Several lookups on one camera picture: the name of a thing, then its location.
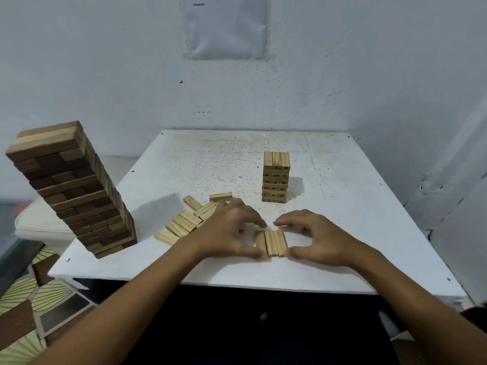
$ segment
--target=wooden block tower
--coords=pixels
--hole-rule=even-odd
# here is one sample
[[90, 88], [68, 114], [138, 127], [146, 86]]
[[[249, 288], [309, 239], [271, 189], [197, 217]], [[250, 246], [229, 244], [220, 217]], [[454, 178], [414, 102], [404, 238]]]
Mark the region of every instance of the wooden block tower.
[[79, 122], [24, 130], [6, 155], [97, 258], [137, 243], [132, 216]]
[[286, 203], [291, 163], [288, 152], [265, 152], [262, 201]]

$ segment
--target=table top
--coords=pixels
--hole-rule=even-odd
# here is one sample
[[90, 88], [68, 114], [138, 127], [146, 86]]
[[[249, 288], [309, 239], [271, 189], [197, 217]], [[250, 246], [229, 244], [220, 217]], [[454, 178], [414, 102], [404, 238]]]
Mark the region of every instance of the table top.
[[[285, 204], [262, 202], [264, 151], [289, 152], [291, 171]], [[97, 260], [75, 239], [52, 267], [59, 278], [129, 280], [169, 245], [153, 235], [183, 208], [183, 197], [200, 203], [210, 194], [233, 192], [255, 208], [269, 226], [291, 210], [324, 214], [356, 238], [380, 250], [393, 264], [445, 302], [466, 294], [387, 184], [348, 133], [163, 130], [118, 190], [134, 217], [139, 243]], [[246, 226], [252, 243], [255, 227]], [[284, 230], [289, 246], [311, 239]], [[373, 294], [347, 268], [272, 258], [212, 258], [183, 283], [326, 293]]]

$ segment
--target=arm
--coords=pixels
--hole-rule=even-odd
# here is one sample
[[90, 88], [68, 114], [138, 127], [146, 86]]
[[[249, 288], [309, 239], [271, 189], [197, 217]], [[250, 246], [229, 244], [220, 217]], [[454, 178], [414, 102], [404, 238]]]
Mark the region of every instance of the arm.
[[312, 245], [290, 247], [286, 250], [288, 258], [348, 266], [361, 274], [435, 363], [487, 363], [487, 334], [424, 290], [379, 251], [308, 210], [281, 215], [274, 224], [297, 225], [311, 232]]
[[238, 198], [220, 205], [204, 226], [179, 239], [31, 364], [123, 362], [167, 296], [200, 261], [213, 256], [267, 258], [240, 240], [238, 230], [243, 222], [266, 226], [260, 215]]

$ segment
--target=paper on wall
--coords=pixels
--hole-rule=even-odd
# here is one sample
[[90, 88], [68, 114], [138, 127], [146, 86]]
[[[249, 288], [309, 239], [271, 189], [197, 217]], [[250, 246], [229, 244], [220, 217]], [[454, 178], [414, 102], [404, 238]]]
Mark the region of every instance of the paper on wall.
[[267, 56], [268, 0], [182, 0], [191, 59]]

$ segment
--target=person's right arm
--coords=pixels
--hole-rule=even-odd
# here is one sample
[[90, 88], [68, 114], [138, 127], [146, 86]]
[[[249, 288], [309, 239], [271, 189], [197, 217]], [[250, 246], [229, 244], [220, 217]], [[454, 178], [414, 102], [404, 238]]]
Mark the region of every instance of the person's right arm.
[[348, 266], [362, 275], [391, 305], [435, 363], [487, 363], [487, 334], [423, 289], [376, 249], [308, 210], [283, 214], [274, 224], [301, 226], [311, 232], [312, 245], [288, 248], [288, 258]]

